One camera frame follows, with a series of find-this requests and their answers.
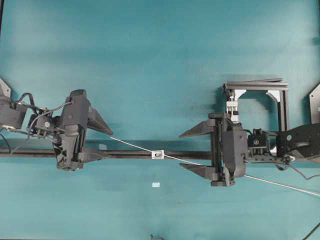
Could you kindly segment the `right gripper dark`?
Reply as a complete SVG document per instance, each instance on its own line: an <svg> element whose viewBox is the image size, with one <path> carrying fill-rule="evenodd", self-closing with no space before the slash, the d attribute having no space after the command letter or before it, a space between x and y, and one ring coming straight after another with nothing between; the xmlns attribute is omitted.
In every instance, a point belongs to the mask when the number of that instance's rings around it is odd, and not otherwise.
<svg viewBox="0 0 320 240"><path fill-rule="evenodd" d="M204 179L213 187L230 187L236 178L246 174L248 159L247 132L240 122L232 122L226 112L210 113L207 120L179 135L180 138L202 136L211 133L211 166L179 165Z"/></svg>

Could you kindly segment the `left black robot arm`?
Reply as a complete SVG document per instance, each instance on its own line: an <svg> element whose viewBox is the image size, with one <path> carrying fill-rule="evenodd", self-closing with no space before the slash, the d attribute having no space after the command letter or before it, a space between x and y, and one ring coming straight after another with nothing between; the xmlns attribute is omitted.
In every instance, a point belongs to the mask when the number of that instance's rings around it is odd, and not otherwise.
<svg viewBox="0 0 320 240"><path fill-rule="evenodd" d="M99 150L85 146L87 129L112 135L113 131L94 109L84 89L72 91L65 103L54 108L35 106L21 99L0 98L0 126L10 132L25 134L28 138L50 139L56 167L76 171L85 163L105 158Z"/></svg>

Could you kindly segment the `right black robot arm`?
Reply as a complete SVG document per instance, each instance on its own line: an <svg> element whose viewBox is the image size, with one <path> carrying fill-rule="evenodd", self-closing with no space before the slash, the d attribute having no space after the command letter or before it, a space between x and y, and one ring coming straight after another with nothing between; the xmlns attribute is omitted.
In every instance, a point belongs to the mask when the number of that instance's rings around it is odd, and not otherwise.
<svg viewBox="0 0 320 240"><path fill-rule="evenodd" d="M213 187L229 187L244 177L247 163L272 163L286 168L295 159L320 156L320 125L304 124L287 131L249 131L231 121L226 112L210 113L208 119L181 134L182 138L210 135L211 164L182 163L181 167L210 180Z"/></svg>

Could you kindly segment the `grey left arm base plate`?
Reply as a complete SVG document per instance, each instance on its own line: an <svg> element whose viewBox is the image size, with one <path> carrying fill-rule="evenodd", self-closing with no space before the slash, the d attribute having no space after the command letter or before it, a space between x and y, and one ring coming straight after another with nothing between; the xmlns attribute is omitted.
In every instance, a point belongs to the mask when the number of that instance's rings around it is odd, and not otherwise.
<svg viewBox="0 0 320 240"><path fill-rule="evenodd" d="M0 78L0 96L11 98L11 88Z"/></svg>

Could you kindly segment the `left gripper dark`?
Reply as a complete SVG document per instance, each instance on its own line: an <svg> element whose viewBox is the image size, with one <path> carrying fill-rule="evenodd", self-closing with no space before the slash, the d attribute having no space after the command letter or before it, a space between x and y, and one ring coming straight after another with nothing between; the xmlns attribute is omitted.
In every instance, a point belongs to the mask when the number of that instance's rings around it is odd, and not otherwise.
<svg viewBox="0 0 320 240"><path fill-rule="evenodd" d="M110 158L110 155L91 147L84 147L87 128L112 135L105 120L91 106L84 89L74 90L66 98L61 116L55 128L57 142L53 144L56 167L60 170L75 171L84 163Z"/></svg>

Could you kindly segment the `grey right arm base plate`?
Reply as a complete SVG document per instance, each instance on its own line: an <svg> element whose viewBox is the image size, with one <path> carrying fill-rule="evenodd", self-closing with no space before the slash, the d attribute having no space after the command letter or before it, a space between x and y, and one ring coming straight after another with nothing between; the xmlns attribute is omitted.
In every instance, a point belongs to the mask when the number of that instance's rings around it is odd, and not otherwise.
<svg viewBox="0 0 320 240"><path fill-rule="evenodd" d="M311 124L320 123L320 84L309 93L309 110Z"/></svg>

